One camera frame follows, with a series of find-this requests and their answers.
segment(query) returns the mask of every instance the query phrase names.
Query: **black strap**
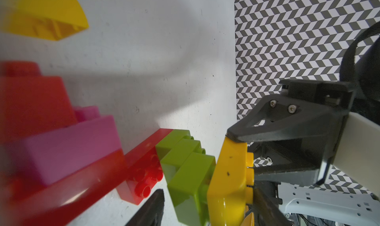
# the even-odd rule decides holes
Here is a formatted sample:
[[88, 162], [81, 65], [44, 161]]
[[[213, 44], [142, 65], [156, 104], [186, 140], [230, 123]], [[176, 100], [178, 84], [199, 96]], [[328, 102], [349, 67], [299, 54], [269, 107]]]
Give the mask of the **black strap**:
[[340, 81], [353, 82], [357, 87], [357, 98], [366, 98], [361, 90], [358, 76], [355, 72], [355, 51], [358, 46], [358, 43], [364, 39], [374, 36], [380, 33], [380, 21], [370, 26], [362, 34], [354, 40], [354, 42], [349, 46], [346, 52], [343, 55], [342, 63], [340, 65], [339, 77]]

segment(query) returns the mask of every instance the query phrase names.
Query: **screw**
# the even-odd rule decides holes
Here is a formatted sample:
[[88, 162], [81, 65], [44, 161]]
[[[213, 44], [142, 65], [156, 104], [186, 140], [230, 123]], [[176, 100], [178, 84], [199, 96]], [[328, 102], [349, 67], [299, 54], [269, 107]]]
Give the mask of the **screw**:
[[288, 106], [288, 112], [289, 112], [290, 114], [295, 113], [296, 110], [297, 110], [297, 106], [296, 106], [296, 105], [289, 105], [289, 106]]
[[271, 107], [272, 107], [272, 108], [275, 107], [275, 106], [276, 106], [276, 103], [277, 103], [276, 100], [272, 100], [271, 103], [270, 103]]

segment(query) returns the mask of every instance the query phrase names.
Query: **lime green lego brick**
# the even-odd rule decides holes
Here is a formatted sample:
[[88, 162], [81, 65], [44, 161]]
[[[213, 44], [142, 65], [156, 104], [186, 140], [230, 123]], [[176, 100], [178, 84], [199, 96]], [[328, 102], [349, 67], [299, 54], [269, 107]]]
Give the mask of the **lime green lego brick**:
[[181, 139], [160, 161], [166, 182], [171, 181], [192, 152], [201, 151], [201, 142], [199, 140]]
[[194, 139], [190, 136], [189, 130], [173, 130], [158, 144], [156, 144], [156, 151], [159, 159], [161, 160], [181, 139]]
[[215, 169], [215, 157], [191, 153], [168, 183], [178, 221], [204, 226], [209, 220], [206, 192]]

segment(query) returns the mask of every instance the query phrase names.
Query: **stacked lego bricks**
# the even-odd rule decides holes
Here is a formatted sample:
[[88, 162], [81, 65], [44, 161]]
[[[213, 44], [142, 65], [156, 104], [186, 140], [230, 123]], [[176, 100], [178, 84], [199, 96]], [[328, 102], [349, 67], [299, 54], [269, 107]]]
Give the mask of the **stacked lego bricks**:
[[156, 144], [174, 209], [181, 223], [203, 226], [209, 221], [207, 190], [216, 162], [188, 130], [173, 130]]
[[124, 155], [114, 118], [73, 107], [61, 77], [42, 76], [33, 62], [3, 62], [0, 84], [0, 144], [14, 169], [0, 176], [10, 224], [65, 225], [116, 187], [139, 204], [162, 179], [154, 147], [172, 130]]

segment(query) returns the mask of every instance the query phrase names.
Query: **pink lego brick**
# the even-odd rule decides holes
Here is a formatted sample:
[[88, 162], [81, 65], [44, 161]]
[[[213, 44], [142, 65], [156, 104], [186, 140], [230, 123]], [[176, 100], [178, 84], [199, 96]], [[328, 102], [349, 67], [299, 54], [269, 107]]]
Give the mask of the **pink lego brick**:
[[19, 171], [50, 185], [121, 149], [113, 116], [80, 122], [6, 145]]
[[86, 106], [86, 107], [73, 107], [76, 119], [78, 122], [83, 122], [86, 120], [93, 120], [100, 117], [99, 108], [97, 106]]

